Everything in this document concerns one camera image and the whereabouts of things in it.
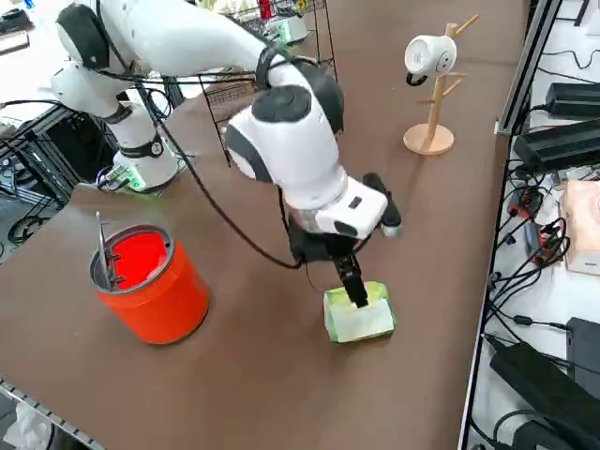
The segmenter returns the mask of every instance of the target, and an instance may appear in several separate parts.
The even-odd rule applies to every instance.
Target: wooden mug tree
[[[475,14],[461,26],[458,26],[456,23],[448,23],[445,35],[455,38],[478,19],[479,14]],[[432,156],[440,155],[452,148],[452,144],[454,143],[452,131],[438,124],[440,121],[440,109],[442,108],[443,98],[450,94],[466,76],[467,74],[462,72],[448,72],[445,75],[436,77],[433,98],[417,101],[420,104],[430,104],[431,109],[429,110],[429,120],[426,124],[415,125],[404,134],[404,144],[409,150],[419,155]],[[455,77],[457,80],[446,89],[448,77]]]

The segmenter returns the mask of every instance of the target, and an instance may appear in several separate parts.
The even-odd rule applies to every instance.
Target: brown table
[[[333,265],[310,266],[313,291],[304,270],[275,267],[233,234],[189,176],[159,200],[78,187],[0,270],[0,375],[111,450],[457,444],[505,152],[492,130],[524,8],[517,1],[329,3],[346,95],[342,163],[355,176],[378,172],[404,217],[400,239],[377,235],[359,258],[365,279],[387,284],[397,331],[331,343],[322,290],[338,284]],[[401,138],[427,117],[414,101],[429,89],[405,84],[405,45],[473,13],[480,22],[458,43],[457,69],[470,78],[442,111],[456,147],[418,157]],[[276,192],[226,167],[202,101],[187,102],[172,130],[200,154],[201,175],[223,208],[291,260]],[[96,299],[86,270],[97,210],[109,231],[156,223],[183,241],[213,293],[190,338],[144,345]]]

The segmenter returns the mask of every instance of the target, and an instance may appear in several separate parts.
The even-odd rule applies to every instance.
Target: orange bucket
[[[97,250],[90,276],[100,300],[150,344],[191,334],[208,311],[208,289],[183,246],[159,227],[136,225],[109,237],[114,273],[107,279]]]

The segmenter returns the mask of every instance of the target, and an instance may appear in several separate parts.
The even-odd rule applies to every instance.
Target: table
[[[558,17],[576,17],[580,7],[581,2],[564,1],[559,9]],[[571,22],[556,21],[550,30],[544,52],[558,53],[564,50],[574,50],[581,64],[587,64],[592,51],[599,48],[600,45],[599,36],[585,34],[592,16],[597,13],[597,5],[595,2],[591,2],[583,18],[582,26],[574,27]],[[598,55],[595,55],[589,68],[579,69],[572,54],[542,55],[539,67],[573,77],[598,81],[600,80],[600,60],[597,58]],[[536,71],[532,84],[532,106],[546,102],[546,94],[552,83],[577,83],[577,81]],[[541,127],[556,127],[573,123],[576,121],[550,118],[545,112],[532,112],[529,130],[535,131]],[[513,154],[511,158],[517,158],[517,155]],[[549,180],[545,182],[544,186],[552,189],[554,200],[559,202],[563,193],[553,189]],[[511,188],[510,184],[507,184],[506,192]],[[548,223],[558,215],[558,205],[550,200],[536,221],[541,224]],[[506,208],[503,207],[500,223],[503,223],[507,217]],[[513,222],[514,225],[507,227],[501,233],[501,237],[517,225],[520,219],[515,218]],[[523,231],[517,232],[515,237],[517,242],[513,246],[504,245],[496,252],[493,270],[501,271],[506,276],[512,274],[527,258]],[[566,270],[563,262],[556,263],[543,271],[540,280],[534,286],[512,297],[502,311],[511,316],[515,314],[530,316],[540,322],[567,323],[572,317],[600,322],[600,306],[597,302],[599,290],[600,277],[571,273]],[[511,321],[506,322],[512,324],[512,329],[538,351],[566,358],[564,332],[549,327],[522,327],[514,325]],[[490,321],[487,331],[497,333],[500,338],[514,340],[495,319]],[[483,342],[478,368],[474,374],[476,390],[472,405],[472,417],[488,435],[491,434],[500,417],[526,407],[522,398],[489,367],[489,361],[493,354],[494,351],[490,346]],[[527,418],[522,416],[508,421],[501,428],[500,441],[510,444],[517,428],[526,421]],[[485,443],[473,430],[469,432],[468,442],[469,446]]]
[[[457,445],[500,196],[505,145],[496,148],[492,130],[519,49],[518,33],[505,30],[524,26],[523,11],[475,0],[329,6],[346,93],[341,161],[354,176],[378,172],[404,217],[401,238],[377,235],[359,255],[365,279],[389,288],[396,333],[331,343],[322,290],[338,285],[333,266],[309,267],[314,292],[303,271],[264,261],[188,174],[158,199],[77,187],[0,271],[0,371],[107,448]],[[424,90],[404,82],[404,46],[475,12],[482,18],[460,42],[457,66],[471,77],[442,112],[456,148],[418,157],[403,148],[402,135],[427,109],[413,106]],[[205,184],[233,219],[289,258],[276,192],[227,168],[202,103],[177,111],[174,136],[199,154]],[[181,239],[213,294],[206,322],[190,338],[144,345],[96,299],[85,271],[97,210],[113,231],[147,222]],[[33,266],[44,268],[36,284],[23,275]]]

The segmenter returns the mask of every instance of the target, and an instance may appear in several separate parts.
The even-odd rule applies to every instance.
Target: sponge
[[[332,341],[352,342],[394,332],[396,316],[390,306],[385,285],[368,281],[365,289],[368,302],[365,307],[357,307],[344,288],[325,292],[325,328]]]

